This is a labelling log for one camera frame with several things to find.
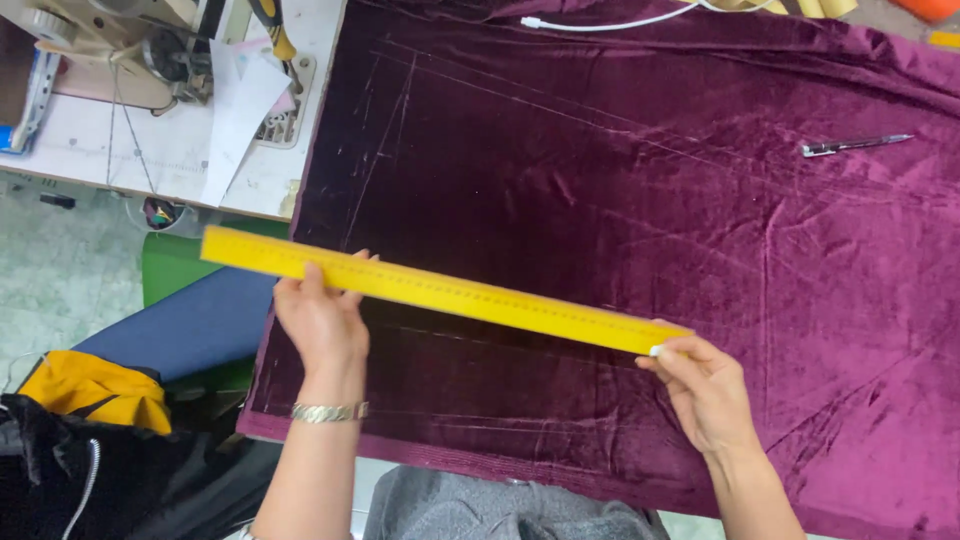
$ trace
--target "black fabric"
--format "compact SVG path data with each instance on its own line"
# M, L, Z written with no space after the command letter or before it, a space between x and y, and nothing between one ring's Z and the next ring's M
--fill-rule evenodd
M280 445L244 440L214 451L208 433L59 416L29 397L0 397L0 538L60 538L100 467L72 539L222 538L255 514Z

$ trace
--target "pen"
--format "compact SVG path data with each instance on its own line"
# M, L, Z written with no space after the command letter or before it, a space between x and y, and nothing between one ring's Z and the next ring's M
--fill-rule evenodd
M867 148L868 146L880 146L881 144L891 144L894 142L900 142L908 138L913 138L912 135L888 135L888 136L879 136L877 138L865 138L863 140L840 140L836 142L818 142L815 144L804 144L800 147L801 151L804 153L805 158L813 158L815 156L826 156L829 154L836 154L838 150L847 150L849 148Z

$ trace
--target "charging cable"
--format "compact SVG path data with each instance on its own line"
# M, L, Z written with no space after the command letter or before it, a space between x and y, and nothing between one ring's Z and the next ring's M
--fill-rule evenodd
M766 2L760 4L759 6L753 6L746 10L721 10L716 6L710 4L707 0L697 0L696 2L690 4L689 6L683 6L682 8L676 10L675 12L665 13L660 16L651 17L648 19L638 20L634 22L625 22L623 24L605 24L602 26L567 26L565 24L554 24L552 22L542 21L536 17L523 17L520 19L520 24L528 28L548 28L550 30L563 30L566 32L605 32L608 30L624 30L627 28L636 28L637 26L646 26L648 24L653 24L655 22L661 22L669 18L673 18L677 15L689 12L690 10L695 9L697 6L703 6L708 10L713 12L720 13L749 13L757 12L766 8L770 4L773 4L774 0L767 0Z

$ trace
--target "gray knit fabric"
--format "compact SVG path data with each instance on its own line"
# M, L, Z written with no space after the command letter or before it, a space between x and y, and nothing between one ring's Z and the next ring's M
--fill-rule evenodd
M373 491L364 540L669 540L657 512L561 487L401 466Z

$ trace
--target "zipper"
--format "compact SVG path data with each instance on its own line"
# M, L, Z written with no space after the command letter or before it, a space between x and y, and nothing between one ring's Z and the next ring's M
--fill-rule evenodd
M70 531L73 530L73 526L77 525L77 520L79 520L81 514L84 513L86 502L90 499L90 492L93 491L93 482L97 481L97 471L100 470L100 441L90 439L86 442L89 443L90 447L90 469L86 472L84 495L80 498L77 511L73 513L73 518L70 519L70 524L66 526L66 530L63 532L60 540L67 540L67 538L70 537Z

